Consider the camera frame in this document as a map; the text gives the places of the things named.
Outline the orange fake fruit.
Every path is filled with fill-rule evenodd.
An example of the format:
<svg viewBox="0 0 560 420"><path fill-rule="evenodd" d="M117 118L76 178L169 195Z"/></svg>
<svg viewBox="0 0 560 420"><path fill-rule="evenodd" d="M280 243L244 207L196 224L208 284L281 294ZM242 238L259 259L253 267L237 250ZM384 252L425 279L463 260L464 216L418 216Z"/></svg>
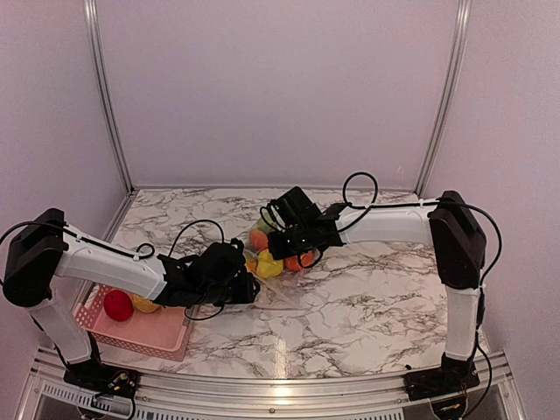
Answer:
<svg viewBox="0 0 560 420"><path fill-rule="evenodd" d="M257 252L260 252L269 247L268 236L263 231L257 228L250 231L248 238L250 244Z"/></svg>

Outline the yellow fake lemon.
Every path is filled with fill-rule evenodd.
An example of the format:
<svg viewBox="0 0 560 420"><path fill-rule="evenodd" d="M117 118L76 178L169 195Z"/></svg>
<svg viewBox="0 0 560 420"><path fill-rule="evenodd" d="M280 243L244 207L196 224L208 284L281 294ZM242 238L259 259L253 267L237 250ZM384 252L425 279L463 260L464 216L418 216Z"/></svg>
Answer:
<svg viewBox="0 0 560 420"><path fill-rule="evenodd" d="M267 249L256 255L246 254L246 266L250 272L261 279L278 277L284 271L284 261L275 260Z"/></svg>

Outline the clear zip top bag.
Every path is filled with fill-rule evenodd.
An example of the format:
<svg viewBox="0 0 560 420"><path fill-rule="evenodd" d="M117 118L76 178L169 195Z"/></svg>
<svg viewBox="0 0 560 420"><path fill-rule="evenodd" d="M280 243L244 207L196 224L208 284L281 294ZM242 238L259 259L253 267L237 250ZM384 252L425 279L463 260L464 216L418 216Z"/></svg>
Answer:
<svg viewBox="0 0 560 420"><path fill-rule="evenodd" d="M298 282L303 274L320 259L317 250L309 250L300 255L275 259L270 253L268 235L281 231L281 227L266 213L260 216L247 233L243 255L246 268L253 274L261 287L254 306L264 310L301 309L303 292Z"/></svg>

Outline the beige fake bread ball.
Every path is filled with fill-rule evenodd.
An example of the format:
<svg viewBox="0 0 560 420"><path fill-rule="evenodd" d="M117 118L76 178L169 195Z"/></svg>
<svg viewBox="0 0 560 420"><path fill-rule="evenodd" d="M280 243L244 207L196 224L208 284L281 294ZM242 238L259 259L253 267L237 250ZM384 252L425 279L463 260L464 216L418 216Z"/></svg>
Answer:
<svg viewBox="0 0 560 420"><path fill-rule="evenodd" d="M133 307L142 313L153 313L155 311L157 311L158 309L161 308L161 306L159 304L155 304L152 301L150 301L149 299L140 297L136 294L131 294L130 295L130 299L131 302L133 304Z"/></svg>

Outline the red fake apple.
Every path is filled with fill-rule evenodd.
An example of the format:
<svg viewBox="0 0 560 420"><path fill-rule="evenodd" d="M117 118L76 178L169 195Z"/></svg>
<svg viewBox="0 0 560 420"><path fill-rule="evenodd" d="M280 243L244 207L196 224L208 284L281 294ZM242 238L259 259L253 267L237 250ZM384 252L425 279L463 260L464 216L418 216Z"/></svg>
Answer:
<svg viewBox="0 0 560 420"><path fill-rule="evenodd" d="M103 309L110 319L124 322L134 313L134 306L130 296L121 290L111 290L103 300Z"/></svg>

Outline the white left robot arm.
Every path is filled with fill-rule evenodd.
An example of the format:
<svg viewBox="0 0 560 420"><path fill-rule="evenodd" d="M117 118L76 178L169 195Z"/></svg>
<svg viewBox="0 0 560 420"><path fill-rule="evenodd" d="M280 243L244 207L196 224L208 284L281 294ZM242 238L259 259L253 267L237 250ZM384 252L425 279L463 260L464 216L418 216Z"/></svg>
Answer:
<svg viewBox="0 0 560 420"><path fill-rule="evenodd" d="M214 242L201 255L179 259L143 255L84 234L57 208L10 227L1 239L10 243L3 295L31 314L63 361L77 364L75 373L91 389L104 389L110 370L99 361L94 339L56 299L54 277L110 286L171 308L252 304L260 292L237 239Z"/></svg>

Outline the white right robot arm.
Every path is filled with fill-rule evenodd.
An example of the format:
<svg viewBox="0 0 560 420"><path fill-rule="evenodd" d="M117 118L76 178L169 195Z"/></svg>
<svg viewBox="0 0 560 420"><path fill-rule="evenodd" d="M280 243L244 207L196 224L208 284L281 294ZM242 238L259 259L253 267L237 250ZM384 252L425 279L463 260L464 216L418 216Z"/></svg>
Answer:
<svg viewBox="0 0 560 420"><path fill-rule="evenodd" d="M353 206L346 202L322 210L302 188L291 188L262 210L269 217L269 251L276 259L322 256L327 250L386 244L432 254L447 296L444 357L433 383L453 391L468 374L481 324L486 235L472 206L455 191L432 201Z"/></svg>

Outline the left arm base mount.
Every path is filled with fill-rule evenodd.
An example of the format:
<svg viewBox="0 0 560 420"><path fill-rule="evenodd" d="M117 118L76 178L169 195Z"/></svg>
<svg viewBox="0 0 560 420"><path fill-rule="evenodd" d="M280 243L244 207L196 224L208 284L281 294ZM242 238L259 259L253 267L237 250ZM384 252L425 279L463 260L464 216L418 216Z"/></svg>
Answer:
<svg viewBox="0 0 560 420"><path fill-rule="evenodd" d="M94 391L98 396L132 398L137 392L139 377L134 369L112 365L70 365L64 382Z"/></svg>

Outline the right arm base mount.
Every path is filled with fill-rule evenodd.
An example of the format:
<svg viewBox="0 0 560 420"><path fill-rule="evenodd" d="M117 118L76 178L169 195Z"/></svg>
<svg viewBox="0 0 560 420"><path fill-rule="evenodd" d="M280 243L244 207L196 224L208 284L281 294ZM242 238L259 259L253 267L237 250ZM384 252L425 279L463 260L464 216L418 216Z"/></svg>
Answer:
<svg viewBox="0 0 560 420"><path fill-rule="evenodd" d="M453 372L445 373L441 368L410 371L403 380L411 401L460 393L480 385L480 379L476 374L469 373L462 377Z"/></svg>

